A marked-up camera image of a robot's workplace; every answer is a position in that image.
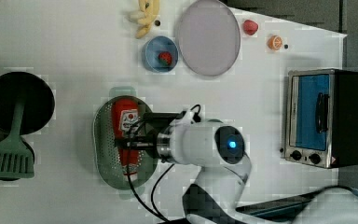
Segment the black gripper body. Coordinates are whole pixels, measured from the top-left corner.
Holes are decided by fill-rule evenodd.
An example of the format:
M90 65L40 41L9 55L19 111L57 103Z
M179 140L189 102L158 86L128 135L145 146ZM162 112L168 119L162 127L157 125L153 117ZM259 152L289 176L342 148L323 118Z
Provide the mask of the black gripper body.
M157 151L158 135L162 133L172 121L181 119L182 113L153 113L146 112L131 125L128 136L123 140L115 139L117 144L126 145L128 150L144 151L153 159L159 159Z

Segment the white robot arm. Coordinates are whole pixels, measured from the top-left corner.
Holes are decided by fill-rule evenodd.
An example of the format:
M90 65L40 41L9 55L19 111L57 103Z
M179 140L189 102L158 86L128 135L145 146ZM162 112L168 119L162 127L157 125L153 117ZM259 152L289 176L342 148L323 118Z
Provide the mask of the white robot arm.
M358 189L332 186L312 193L292 207L264 209L249 215L237 209L251 161L236 128L219 120L203 121L195 112L182 116L133 110L113 122L119 146L150 150L158 160L196 165L200 172L182 197L189 224L358 224Z

